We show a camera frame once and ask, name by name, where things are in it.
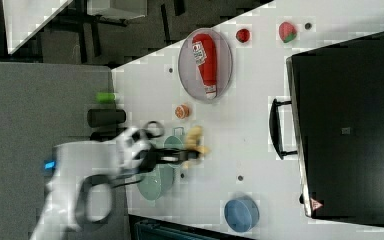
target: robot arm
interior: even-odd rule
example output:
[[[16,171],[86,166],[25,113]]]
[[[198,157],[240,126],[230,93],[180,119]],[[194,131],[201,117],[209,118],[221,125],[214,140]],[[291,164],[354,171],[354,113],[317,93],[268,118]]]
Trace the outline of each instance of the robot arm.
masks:
[[[56,146],[56,172],[46,186],[50,193],[30,240],[59,240],[68,229],[94,231],[111,215],[116,179],[150,172],[156,164],[197,159],[193,150],[156,149],[149,139],[161,135],[130,127],[111,141]],[[96,192],[96,186],[106,187]],[[94,213],[89,201],[99,194],[101,200],[92,205],[100,212]]]

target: green object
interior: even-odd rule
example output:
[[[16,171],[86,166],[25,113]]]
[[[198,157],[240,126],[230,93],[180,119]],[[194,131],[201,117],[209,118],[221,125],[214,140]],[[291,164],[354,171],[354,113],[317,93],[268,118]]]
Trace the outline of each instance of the green object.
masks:
[[[155,201],[169,190],[174,182],[174,169],[169,166],[157,165],[154,171],[145,173],[145,178],[138,183],[139,192],[149,200]]]
[[[98,103],[110,103],[115,101],[115,94],[114,93],[103,93],[99,92],[96,94],[96,101]]]
[[[285,40],[283,40],[283,42],[284,42],[284,43],[290,42],[290,41],[294,40],[296,37],[297,37],[296,34],[291,33],[291,34],[289,34],[289,35],[285,38]]]

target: white table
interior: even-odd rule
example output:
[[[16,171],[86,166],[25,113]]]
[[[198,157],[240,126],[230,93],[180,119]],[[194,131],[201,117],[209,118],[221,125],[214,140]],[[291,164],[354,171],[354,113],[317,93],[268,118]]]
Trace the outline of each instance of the white table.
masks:
[[[73,0],[2,0],[8,53],[13,54]]]
[[[298,25],[295,41],[283,44],[278,26],[285,20]],[[311,22],[313,28],[304,30]],[[236,31],[252,31],[249,44],[235,39]],[[166,47],[113,70],[115,89],[128,124],[150,120],[167,127],[200,124],[204,143],[212,152],[202,165],[185,171],[173,188],[150,204],[137,186],[127,187],[129,214],[250,237],[253,239],[384,239],[383,228],[328,221],[304,215],[296,157],[281,161],[269,137],[269,109],[275,97],[288,99],[285,60],[292,54],[384,30],[384,1],[276,0],[213,28],[227,40],[233,55],[232,84],[214,104],[193,100],[182,88],[177,60],[183,42]],[[175,119],[174,107],[192,105],[188,121]],[[283,108],[286,150],[294,149],[290,107]],[[239,182],[238,175],[244,176]],[[246,234],[233,232],[224,220],[225,203],[247,193],[260,210],[260,221]]]

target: gray floor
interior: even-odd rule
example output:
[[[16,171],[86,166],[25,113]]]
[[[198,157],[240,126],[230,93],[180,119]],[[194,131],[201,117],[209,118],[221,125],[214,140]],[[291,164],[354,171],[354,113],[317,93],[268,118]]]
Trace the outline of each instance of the gray floor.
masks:
[[[52,148],[89,138],[87,110],[98,91],[112,91],[107,67],[0,63],[0,240],[26,240],[45,203],[42,169]],[[126,194],[92,233],[67,239],[129,239]]]
[[[185,0],[185,12],[175,16],[172,0],[148,0],[148,16],[129,21],[127,27],[99,24],[102,55],[94,57],[90,25],[85,24],[87,63],[104,65],[109,62],[125,64],[145,56],[169,43],[165,40],[161,5],[165,4],[171,41],[186,38],[201,27],[212,27],[262,3],[256,0]],[[76,33],[39,33],[45,63],[81,64],[79,40]]]

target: blue bowl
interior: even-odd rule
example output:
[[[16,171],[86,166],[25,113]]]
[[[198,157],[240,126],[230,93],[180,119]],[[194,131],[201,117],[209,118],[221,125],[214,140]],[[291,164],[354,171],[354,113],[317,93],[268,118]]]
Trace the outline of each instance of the blue bowl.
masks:
[[[255,202],[245,196],[227,202],[224,217],[235,232],[247,232],[257,224],[260,214]]]

